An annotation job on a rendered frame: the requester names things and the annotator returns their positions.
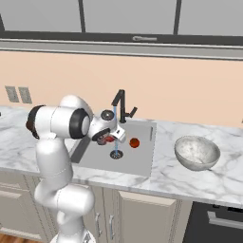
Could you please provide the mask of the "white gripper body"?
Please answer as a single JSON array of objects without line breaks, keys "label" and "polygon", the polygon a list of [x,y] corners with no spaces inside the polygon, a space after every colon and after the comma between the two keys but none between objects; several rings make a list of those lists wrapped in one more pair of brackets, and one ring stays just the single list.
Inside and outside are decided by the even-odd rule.
[{"label": "white gripper body", "polygon": [[125,130],[117,125],[117,129],[111,132],[111,135],[120,143],[124,143],[126,140]]}]

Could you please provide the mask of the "black sink faucet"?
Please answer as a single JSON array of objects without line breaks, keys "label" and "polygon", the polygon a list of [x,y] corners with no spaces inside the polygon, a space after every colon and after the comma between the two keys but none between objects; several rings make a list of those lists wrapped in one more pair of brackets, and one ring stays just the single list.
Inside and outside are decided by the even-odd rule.
[{"label": "black sink faucet", "polygon": [[118,91],[111,105],[120,106],[120,123],[126,123],[126,118],[127,117],[132,118],[138,110],[137,107],[134,107],[130,113],[127,113],[125,111],[125,90],[124,89],[120,89]]}]

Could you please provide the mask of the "grey sink basin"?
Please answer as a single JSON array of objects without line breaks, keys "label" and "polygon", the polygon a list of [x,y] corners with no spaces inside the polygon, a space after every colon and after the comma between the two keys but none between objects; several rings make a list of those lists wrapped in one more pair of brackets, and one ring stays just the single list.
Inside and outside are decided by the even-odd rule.
[{"label": "grey sink basin", "polygon": [[[121,127],[125,130],[126,141],[118,143],[118,150],[123,152],[121,159],[112,159],[110,152],[115,149],[114,142],[99,145],[90,138],[77,140],[70,152],[74,165],[149,177],[153,161],[156,136],[156,124],[152,121],[128,120]],[[140,146],[132,148],[129,141],[137,138]]]}]

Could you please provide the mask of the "grey marbled bowl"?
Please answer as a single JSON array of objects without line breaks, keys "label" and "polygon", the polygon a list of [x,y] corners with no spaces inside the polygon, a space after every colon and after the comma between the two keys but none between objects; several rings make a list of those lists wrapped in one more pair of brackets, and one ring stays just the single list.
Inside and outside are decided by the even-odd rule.
[{"label": "grey marbled bowl", "polygon": [[221,155],[215,143],[199,136],[183,136],[177,139],[174,151],[180,164],[191,171],[211,169]]}]

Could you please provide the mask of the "blue water stream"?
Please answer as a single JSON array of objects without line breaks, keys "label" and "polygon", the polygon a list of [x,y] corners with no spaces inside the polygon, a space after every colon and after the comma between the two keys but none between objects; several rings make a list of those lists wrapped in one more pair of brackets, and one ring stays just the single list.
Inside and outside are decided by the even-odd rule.
[{"label": "blue water stream", "polygon": [[[116,125],[118,124],[118,120],[117,120],[117,106],[113,105],[113,111],[114,111],[114,115],[115,115],[115,122]],[[118,150],[118,139],[116,137],[115,139],[115,149],[114,150]]]}]

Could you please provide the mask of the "beige cupboard door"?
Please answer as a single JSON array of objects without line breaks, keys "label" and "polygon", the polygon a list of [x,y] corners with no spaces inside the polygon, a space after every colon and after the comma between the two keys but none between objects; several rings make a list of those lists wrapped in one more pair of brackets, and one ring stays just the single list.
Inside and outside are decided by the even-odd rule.
[{"label": "beige cupboard door", "polygon": [[169,243],[176,201],[119,191],[122,243]]},{"label": "beige cupboard door", "polygon": [[[84,217],[84,224],[86,228],[95,237],[96,243],[120,243],[120,225],[119,225],[119,206],[117,192],[113,189],[106,189],[98,186],[88,186],[94,196],[95,205]],[[96,230],[95,215],[100,213],[100,229],[103,231],[102,235],[98,237]],[[113,232],[114,238],[110,240],[109,235],[109,216],[113,215]]]}]

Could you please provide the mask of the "dark framed window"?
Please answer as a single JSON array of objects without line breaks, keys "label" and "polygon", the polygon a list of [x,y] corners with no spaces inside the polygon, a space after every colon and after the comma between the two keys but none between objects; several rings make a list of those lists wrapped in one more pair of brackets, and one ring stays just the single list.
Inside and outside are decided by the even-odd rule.
[{"label": "dark framed window", "polygon": [[243,0],[0,0],[0,38],[243,47]]}]

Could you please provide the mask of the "beige drawer front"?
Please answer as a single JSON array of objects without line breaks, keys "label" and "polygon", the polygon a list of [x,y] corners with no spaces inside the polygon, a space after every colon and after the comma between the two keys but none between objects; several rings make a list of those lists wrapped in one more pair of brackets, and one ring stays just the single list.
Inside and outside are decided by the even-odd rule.
[{"label": "beige drawer front", "polygon": [[0,233],[45,239],[29,191],[0,185]]}]

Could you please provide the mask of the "black dishwasher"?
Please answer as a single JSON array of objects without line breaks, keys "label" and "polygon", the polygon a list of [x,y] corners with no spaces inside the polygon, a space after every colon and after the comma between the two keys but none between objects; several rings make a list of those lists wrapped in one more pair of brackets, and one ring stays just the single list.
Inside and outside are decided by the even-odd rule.
[{"label": "black dishwasher", "polygon": [[243,243],[243,230],[210,224],[208,211],[243,222],[243,209],[194,202],[182,243]]}]

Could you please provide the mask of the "grey wall outlet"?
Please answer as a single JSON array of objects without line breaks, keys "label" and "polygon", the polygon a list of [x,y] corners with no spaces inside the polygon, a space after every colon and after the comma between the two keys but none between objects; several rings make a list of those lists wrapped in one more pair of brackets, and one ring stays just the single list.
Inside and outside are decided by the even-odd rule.
[{"label": "grey wall outlet", "polygon": [[32,103],[32,99],[27,87],[19,87],[19,93],[23,103]]},{"label": "grey wall outlet", "polygon": [[8,97],[9,97],[9,101],[11,103],[18,103],[19,102],[19,98],[16,92],[16,89],[14,86],[5,86]]}]

